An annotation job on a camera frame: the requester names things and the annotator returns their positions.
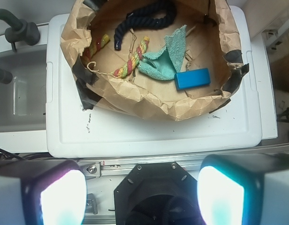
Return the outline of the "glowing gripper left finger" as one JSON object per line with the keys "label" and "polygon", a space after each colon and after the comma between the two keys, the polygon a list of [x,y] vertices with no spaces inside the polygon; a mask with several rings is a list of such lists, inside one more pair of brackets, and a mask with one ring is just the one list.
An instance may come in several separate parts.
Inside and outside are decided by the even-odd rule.
{"label": "glowing gripper left finger", "polygon": [[86,199],[74,160],[0,161],[0,225],[80,225]]}

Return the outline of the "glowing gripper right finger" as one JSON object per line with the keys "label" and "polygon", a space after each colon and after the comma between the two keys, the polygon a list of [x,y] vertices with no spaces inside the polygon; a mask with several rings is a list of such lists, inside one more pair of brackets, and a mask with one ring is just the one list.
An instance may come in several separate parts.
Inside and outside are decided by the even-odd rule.
{"label": "glowing gripper right finger", "polygon": [[197,197],[208,225],[289,225],[289,154],[209,155]]}

